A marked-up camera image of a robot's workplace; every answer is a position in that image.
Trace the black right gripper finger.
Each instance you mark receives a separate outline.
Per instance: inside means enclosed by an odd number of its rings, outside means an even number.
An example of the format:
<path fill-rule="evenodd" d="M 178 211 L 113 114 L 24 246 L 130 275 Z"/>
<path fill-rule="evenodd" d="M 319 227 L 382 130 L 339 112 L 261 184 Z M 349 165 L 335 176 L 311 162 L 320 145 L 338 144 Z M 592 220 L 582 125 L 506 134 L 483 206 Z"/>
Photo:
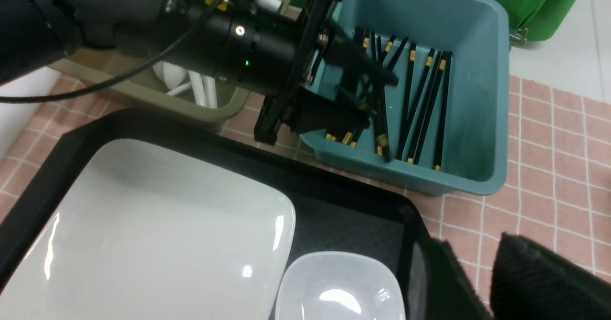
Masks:
<path fill-rule="evenodd" d="M 496 320 L 608 320 L 611 286 L 525 236 L 503 234 L 490 307 Z"/>

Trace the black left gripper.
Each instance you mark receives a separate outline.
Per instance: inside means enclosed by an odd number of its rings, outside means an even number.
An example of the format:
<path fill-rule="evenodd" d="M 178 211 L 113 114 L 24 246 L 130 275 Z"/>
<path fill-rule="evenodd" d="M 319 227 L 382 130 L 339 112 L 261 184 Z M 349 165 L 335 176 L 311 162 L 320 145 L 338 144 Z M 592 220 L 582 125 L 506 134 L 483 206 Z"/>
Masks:
<path fill-rule="evenodd" d="M 369 114 L 357 105 L 346 105 L 308 90 L 321 63 L 343 68 L 352 76 L 368 76 L 382 85 L 397 85 L 395 74 L 368 57 L 353 39 L 333 20 L 342 0 L 308 0 L 295 21 L 288 24 L 286 43 L 273 52 L 263 43 L 267 71 L 279 72 L 279 85 L 267 86 L 263 106 L 253 129 L 255 141 L 268 145 L 277 142 L 281 125 L 296 134 L 310 131 L 349 131 L 369 126 Z"/>

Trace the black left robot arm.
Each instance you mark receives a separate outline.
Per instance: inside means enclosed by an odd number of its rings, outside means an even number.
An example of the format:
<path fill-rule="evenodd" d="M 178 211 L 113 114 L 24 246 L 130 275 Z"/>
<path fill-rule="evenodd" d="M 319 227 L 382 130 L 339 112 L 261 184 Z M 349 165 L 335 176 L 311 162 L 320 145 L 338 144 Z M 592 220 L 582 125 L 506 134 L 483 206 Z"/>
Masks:
<path fill-rule="evenodd" d="M 159 61 L 264 96 L 254 139 L 369 127 L 357 105 L 306 89 L 325 61 L 378 85 L 399 79 L 369 57 L 332 19 L 342 0 L 308 0 L 296 20 L 265 0 L 1 0 L 1 83 L 72 56 L 80 49 L 116 50 L 144 63 L 79 91 L 2 96 L 2 103 L 59 102 L 117 85 Z"/>

